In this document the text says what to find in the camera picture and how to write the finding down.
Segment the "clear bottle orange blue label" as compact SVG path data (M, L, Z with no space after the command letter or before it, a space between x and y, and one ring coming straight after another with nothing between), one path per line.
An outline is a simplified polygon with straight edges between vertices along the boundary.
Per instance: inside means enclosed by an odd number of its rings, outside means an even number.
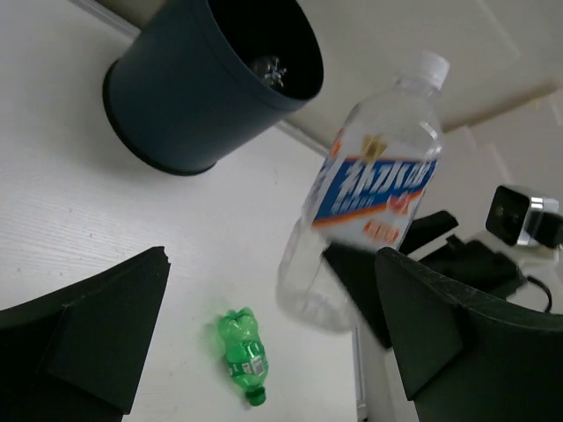
M443 150L433 98L450 63L415 53L395 84L349 113L304 201L278 267L275 296L289 317L350 331L351 298L322 257L332 243L375 252L403 242Z

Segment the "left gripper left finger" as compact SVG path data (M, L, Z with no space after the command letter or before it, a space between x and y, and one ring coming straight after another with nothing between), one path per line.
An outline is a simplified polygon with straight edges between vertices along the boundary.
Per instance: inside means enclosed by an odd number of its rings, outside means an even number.
M120 421L133 407L170 263L162 246L1 312L3 421Z

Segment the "clear bottle blue green label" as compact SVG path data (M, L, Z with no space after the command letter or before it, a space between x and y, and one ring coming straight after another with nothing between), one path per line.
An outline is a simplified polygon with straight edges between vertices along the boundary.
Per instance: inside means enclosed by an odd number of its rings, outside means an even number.
M276 55L262 55L251 61L250 69L254 75L266 86L282 91L285 87L284 77L287 68Z

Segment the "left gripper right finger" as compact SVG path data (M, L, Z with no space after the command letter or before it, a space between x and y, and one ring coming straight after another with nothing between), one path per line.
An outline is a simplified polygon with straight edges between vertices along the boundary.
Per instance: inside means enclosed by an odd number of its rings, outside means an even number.
M560 421L562 317L436 273L393 249L377 289L421 421Z

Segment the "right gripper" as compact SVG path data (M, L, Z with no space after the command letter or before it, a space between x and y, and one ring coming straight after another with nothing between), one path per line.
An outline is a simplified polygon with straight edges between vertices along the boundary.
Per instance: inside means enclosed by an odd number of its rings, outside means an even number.
M417 218L398 251L408 255L457 226L457 219L445 210ZM377 288L376 254L331 243L323 251L323 258L378 344L384 350L391 349L391 336ZM520 268L506 255L492 251L479 240L465 242L455 235L448 236L446 244L418 261L445 277L501 299L527 283Z

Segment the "green plastic bottle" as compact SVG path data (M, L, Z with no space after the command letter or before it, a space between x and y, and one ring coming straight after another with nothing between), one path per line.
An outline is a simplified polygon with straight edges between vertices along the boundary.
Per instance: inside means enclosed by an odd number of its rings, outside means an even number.
M263 405L267 400L265 380L269 363L252 310L247 307L239 311L230 309L219 318L217 331L231 380L242 390L249 405Z

